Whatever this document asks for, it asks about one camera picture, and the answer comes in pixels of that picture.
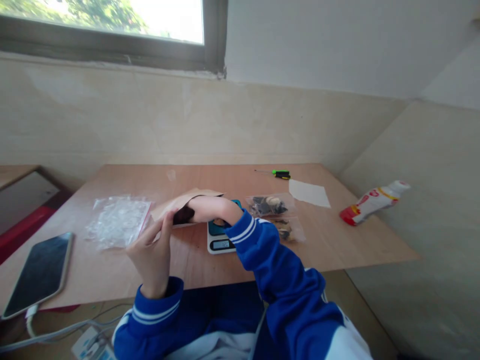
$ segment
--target tree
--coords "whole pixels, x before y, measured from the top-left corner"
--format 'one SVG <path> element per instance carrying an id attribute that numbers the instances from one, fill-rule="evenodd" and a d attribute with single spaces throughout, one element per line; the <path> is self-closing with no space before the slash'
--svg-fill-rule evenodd
<path id="1" fill-rule="evenodd" d="M 68 12 L 79 25 L 108 30 L 145 32 L 147 25 L 134 11 L 130 0 L 65 0 Z"/>
<path id="2" fill-rule="evenodd" d="M 46 0 L 0 0 L 0 13 L 97 29 L 146 33 L 147 25 L 130 0 L 56 0 L 68 4 L 68 13 L 48 7 Z"/>
<path id="3" fill-rule="evenodd" d="M 0 14 L 63 22 L 62 14 L 37 0 L 0 0 Z"/>

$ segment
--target phone screen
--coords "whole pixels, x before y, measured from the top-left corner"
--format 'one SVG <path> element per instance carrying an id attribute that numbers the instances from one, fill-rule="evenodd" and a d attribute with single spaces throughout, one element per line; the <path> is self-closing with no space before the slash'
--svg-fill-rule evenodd
<path id="1" fill-rule="evenodd" d="M 64 271 L 70 257 L 71 232 L 35 244 L 3 312 L 7 319 L 48 299 L 63 285 Z"/>

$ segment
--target hand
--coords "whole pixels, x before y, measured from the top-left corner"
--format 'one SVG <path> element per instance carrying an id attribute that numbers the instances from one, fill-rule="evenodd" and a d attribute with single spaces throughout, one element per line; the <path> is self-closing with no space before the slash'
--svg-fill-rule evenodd
<path id="1" fill-rule="evenodd" d="M 197 196 L 186 206 L 195 211 L 191 223 L 207 223 L 215 219 L 225 220 L 235 225 L 243 215 L 243 211 L 231 200 L 219 196 Z"/>
<path id="2" fill-rule="evenodd" d="M 167 291 L 170 276 L 170 235 L 177 210 L 169 211 L 126 249 L 126 254 L 143 281 L 140 292 L 147 299 L 161 299 Z M 160 231 L 160 238 L 154 241 Z"/>

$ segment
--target window frame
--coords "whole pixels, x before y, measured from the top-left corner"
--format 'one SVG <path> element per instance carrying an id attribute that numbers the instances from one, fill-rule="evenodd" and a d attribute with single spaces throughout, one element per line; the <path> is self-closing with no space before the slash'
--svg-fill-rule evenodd
<path id="1" fill-rule="evenodd" d="M 202 0 L 203 45 L 0 15 L 0 51 L 225 77 L 227 11 L 228 0 Z"/>

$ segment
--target clear plastic bag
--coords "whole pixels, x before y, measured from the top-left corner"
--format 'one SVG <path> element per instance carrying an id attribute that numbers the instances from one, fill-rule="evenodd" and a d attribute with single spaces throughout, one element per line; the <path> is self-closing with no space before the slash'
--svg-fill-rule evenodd
<path id="1" fill-rule="evenodd" d="M 248 212 L 254 217 L 291 216 L 297 213 L 295 200 L 288 192 L 248 196 L 245 200 Z"/>
<path id="2" fill-rule="evenodd" d="M 140 235 L 147 222 L 152 202 L 144 197 L 111 196 L 96 199 L 96 215 L 87 226 L 88 240 L 99 250 L 126 248 Z"/>
<path id="3" fill-rule="evenodd" d="M 271 222 L 278 230 L 280 235 L 280 240 L 285 243 L 298 243 L 305 242 L 307 238 L 305 237 L 304 228 L 300 223 L 298 217 L 275 217 L 268 218 L 268 221 Z"/>

